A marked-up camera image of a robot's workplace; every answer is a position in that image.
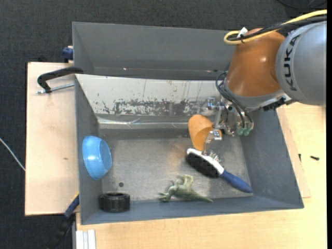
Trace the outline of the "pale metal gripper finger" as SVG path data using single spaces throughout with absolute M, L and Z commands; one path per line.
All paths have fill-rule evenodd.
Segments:
M 210 131 L 205 140 L 203 145 L 203 154 L 208 155 L 210 153 L 210 149 L 213 142 L 219 142 L 222 140 L 222 135 L 219 130 L 212 130 Z
M 207 98 L 201 105 L 199 113 L 215 113 L 215 98 L 209 97 Z

